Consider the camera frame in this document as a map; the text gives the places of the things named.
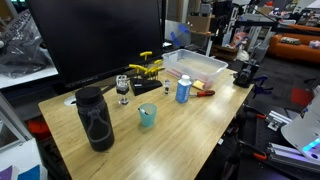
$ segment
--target clear plastic container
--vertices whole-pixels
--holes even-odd
[[[262,62],[264,56],[267,53],[267,50],[269,48],[269,45],[260,44],[255,50],[253,58],[255,58],[259,63]]]
[[[203,82],[204,90],[209,89],[228,67],[226,62],[185,49],[165,53],[162,57],[167,73],[179,79],[183,74],[189,75],[192,81]]]

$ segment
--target desk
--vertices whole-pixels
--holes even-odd
[[[252,88],[233,85],[232,73],[225,69],[217,78],[213,97],[185,104],[175,100],[178,79],[165,72],[159,79],[171,81],[169,95],[164,88],[130,94],[122,106],[115,89],[105,93],[115,142],[102,153],[91,149],[76,106],[63,103],[75,91],[39,106],[73,179],[194,179]],[[153,128],[140,126],[137,108],[146,102],[158,107]]]

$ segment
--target teal plastic cup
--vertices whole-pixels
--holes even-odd
[[[157,114],[157,106],[151,103],[142,104],[139,107],[141,125],[144,127],[154,126],[154,120]]]

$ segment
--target monitor screen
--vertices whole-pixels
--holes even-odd
[[[115,75],[162,53],[158,0],[28,0],[50,56],[67,87]]]

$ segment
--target cardboard box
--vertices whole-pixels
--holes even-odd
[[[273,10],[273,6],[258,7],[257,10],[264,15],[269,15],[269,13]]]
[[[187,21],[190,23],[190,30],[196,32],[207,33],[210,28],[210,20],[214,16],[188,16]]]

